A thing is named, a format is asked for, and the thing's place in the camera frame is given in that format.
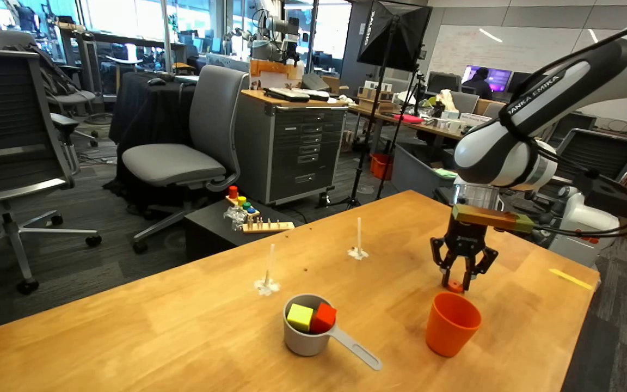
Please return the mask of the white ABB robot base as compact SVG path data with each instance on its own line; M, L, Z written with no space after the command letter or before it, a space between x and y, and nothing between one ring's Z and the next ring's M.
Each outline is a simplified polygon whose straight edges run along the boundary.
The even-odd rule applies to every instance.
M615 234L620 227L620 220L602 209L590 206L586 202L586 197L572 188L566 186L560 190L560 198L564 201L560 230L562 234L584 234L586 238L597 238L606 234Z

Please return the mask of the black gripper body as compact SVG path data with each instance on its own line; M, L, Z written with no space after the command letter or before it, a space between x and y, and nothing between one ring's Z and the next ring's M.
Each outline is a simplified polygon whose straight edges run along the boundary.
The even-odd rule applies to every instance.
M468 273L488 273L499 252L485 244L485 228L481 224L463 224L455 217L441 238L431 239L434 262L441 270L451 270L458 258L466 259Z

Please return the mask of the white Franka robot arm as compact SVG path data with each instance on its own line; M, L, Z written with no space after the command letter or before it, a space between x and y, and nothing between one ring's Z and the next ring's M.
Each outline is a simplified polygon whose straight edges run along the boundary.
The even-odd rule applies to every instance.
M458 192L499 190L535 192L558 172L555 151L539 134L575 110L627 99L627 26L597 43L560 56L508 101L496 119L463 135L452 154ZM533 222L483 206L468 198L451 206L448 228L431 239L441 285L463 295L476 275L485 275L499 252L485 244L485 230L530 230Z

